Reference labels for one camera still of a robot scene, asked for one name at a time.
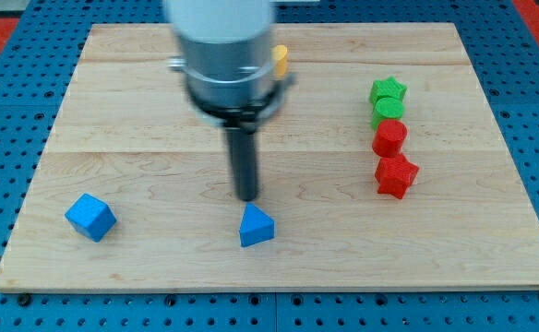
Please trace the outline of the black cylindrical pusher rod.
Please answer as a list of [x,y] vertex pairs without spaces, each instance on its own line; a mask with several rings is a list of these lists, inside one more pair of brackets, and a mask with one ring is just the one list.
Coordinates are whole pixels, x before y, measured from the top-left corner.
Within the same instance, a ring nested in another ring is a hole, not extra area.
[[258,196],[258,161],[254,133],[242,129],[225,130],[234,192],[242,201],[252,201]]

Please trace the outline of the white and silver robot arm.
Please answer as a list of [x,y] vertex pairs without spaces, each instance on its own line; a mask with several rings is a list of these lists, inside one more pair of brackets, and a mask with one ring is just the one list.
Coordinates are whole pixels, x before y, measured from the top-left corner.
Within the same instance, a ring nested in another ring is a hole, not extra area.
[[179,54],[169,67],[184,76],[202,116],[225,132],[234,192],[258,196],[256,133],[283,105],[293,83],[274,56],[270,0],[165,0]]

